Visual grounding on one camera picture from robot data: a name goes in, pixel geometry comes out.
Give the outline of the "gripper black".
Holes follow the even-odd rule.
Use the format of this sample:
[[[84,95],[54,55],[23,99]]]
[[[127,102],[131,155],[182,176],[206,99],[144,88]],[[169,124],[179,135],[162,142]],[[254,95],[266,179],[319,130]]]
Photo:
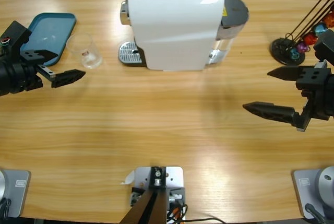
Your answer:
[[[305,131],[311,119],[329,120],[333,116],[333,74],[330,68],[314,66],[281,66],[267,73],[268,76],[294,81],[301,95],[307,98],[301,115],[293,107],[268,102],[243,104],[248,112],[263,119],[289,123],[297,130]]]
[[[1,96],[42,88],[43,81],[37,73],[49,80],[52,88],[72,84],[86,74],[86,72],[77,69],[54,74],[42,64],[42,62],[48,62],[58,57],[56,53],[49,50],[23,50],[20,52],[20,56],[27,62],[1,61]]]

